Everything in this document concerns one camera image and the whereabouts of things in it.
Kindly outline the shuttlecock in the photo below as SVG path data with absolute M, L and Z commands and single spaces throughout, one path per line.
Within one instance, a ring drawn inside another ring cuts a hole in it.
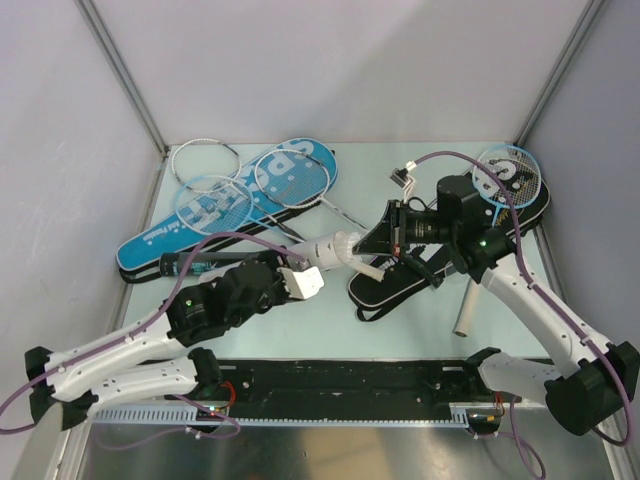
M 354 248 L 360 239 L 361 235 L 357 232 L 348 233 L 345 231 L 337 231 L 334 234 L 334 252 L 344 265 L 354 267 L 362 263 L 361 257 L 354 252 Z

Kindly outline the white shuttlecock tube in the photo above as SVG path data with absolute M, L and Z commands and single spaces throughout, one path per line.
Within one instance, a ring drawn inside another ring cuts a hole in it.
M 337 258 L 334 252 L 333 237 L 335 233 L 293 245 L 290 250 L 304 257 L 311 266 L 315 266 L 321 271 L 347 266 Z

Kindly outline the black shuttlecock tube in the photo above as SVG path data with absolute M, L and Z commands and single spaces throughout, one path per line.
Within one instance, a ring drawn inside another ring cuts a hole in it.
M 161 277 L 177 277 L 187 263 L 189 252 L 164 253 L 159 260 L 159 273 Z M 206 272 L 238 263 L 248 257 L 245 252 L 200 252 L 195 255 L 187 270 L 187 276 L 199 276 Z

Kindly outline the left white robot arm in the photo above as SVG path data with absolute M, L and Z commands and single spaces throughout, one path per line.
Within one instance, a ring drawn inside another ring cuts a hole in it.
M 39 423 L 58 405 L 67 430 L 115 405 L 158 396 L 212 398 L 224 379 L 204 342 L 315 295 L 304 283 L 317 278 L 317 269 L 264 251 L 209 282 L 174 288 L 146 318 L 89 344 L 66 352 L 34 347 L 24 355 L 31 418 Z

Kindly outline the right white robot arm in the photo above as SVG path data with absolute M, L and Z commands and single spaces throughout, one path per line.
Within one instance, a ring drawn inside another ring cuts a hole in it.
M 539 282 L 524 260 L 520 235 L 491 226 L 470 178 L 444 177 L 436 191 L 433 209 L 388 201 L 383 217 L 354 252 L 407 261 L 412 244 L 444 246 L 455 269 L 505 304 L 552 361 L 546 365 L 486 348 L 470 359 L 476 367 L 461 378 L 464 393 L 483 401 L 501 391 L 543 404 L 577 436 L 619 410 L 629 412 L 638 381 L 638 350 L 629 342 L 613 344 Z

